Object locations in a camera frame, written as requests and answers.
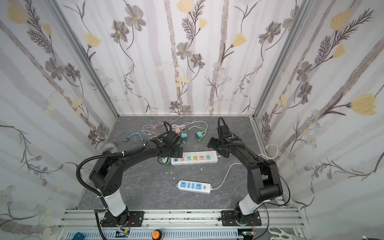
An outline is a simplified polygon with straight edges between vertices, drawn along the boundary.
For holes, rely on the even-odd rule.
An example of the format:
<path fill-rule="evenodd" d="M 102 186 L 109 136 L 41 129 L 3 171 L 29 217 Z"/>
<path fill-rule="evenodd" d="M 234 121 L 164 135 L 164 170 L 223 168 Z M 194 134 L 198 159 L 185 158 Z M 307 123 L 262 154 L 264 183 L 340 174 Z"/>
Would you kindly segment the white six-outlet colourful power strip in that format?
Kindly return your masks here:
<path fill-rule="evenodd" d="M 215 164 L 218 161 L 216 151 L 184 152 L 182 158 L 171 158 L 171 165 Z"/>

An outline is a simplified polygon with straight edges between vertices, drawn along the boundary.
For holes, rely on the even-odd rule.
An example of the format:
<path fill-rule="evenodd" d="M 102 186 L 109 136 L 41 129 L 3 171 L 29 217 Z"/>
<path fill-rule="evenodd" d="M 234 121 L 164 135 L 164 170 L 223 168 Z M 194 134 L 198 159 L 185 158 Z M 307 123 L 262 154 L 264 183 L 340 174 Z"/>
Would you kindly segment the white power strip blue outlets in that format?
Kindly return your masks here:
<path fill-rule="evenodd" d="M 199 194 L 210 194 L 212 190 L 211 184 L 180 180 L 177 183 L 177 188 L 180 191 L 193 192 Z"/>

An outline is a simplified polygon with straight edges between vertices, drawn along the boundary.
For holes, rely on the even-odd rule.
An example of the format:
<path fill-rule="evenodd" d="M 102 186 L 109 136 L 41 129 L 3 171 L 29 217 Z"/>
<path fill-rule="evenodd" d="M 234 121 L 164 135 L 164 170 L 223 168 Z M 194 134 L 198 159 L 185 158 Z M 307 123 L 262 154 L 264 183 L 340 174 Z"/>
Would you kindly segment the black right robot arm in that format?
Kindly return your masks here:
<path fill-rule="evenodd" d="M 254 153 L 230 131 L 228 125 L 218 125 L 217 131 L 218 137 L 210 139 L 208 148 L 225 158 L 233 155 L 247 170 L 248 193 L 234 209 L 237 223 L 244 225 L 251 221 L 262 204 L 283 194 L 281 177 L 273 160 L 266 160 Z"/>

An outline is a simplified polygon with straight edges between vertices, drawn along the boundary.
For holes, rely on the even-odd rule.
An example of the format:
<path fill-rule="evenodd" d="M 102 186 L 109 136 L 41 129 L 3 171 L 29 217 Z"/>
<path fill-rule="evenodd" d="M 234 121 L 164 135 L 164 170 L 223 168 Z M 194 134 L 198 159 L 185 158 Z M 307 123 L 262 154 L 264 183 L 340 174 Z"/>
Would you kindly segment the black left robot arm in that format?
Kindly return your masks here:
<path fill-rule="evenodd" d="M 76 169 L 78 182 L 102 199 L 104 207 L 115 218 L 128 212 L 122 199 L 120 187 L 124 171 L 151 158 L 181 158 L 183 156 L 182 138 L 174 131 L 167 131 L 146 141 L 141 147 L 120 153 L 105 151 L 102 155 L 83 160 Z M 81 168 L 88 162 L 96 160 L 89 179 L 93 187 L 81 177 Z"/>

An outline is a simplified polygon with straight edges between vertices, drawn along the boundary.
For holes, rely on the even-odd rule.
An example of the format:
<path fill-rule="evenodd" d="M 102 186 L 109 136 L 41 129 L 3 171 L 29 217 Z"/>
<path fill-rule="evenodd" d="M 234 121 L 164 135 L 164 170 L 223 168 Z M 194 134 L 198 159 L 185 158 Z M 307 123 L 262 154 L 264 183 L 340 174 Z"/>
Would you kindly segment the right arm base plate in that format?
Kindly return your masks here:
<path fill-rule="evenodd" d="M 243 215 L 241 211 L 221 211 L 220 220 L 223 227 L 259 227 L 262 225 L 258 211 Z"/>

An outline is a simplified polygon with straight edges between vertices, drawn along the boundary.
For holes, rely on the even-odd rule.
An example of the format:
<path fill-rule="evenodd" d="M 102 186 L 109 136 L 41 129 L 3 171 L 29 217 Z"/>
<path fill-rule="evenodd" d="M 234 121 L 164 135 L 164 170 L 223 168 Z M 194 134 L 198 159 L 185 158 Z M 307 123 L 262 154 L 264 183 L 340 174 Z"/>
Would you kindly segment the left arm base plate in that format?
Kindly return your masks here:
<path fill-rule="evenodd" d="M 115 217 L 106 212 L 101 220 L 102 227 L 141 227 L 144 220 L 144 211 L 124 211 Z"/>

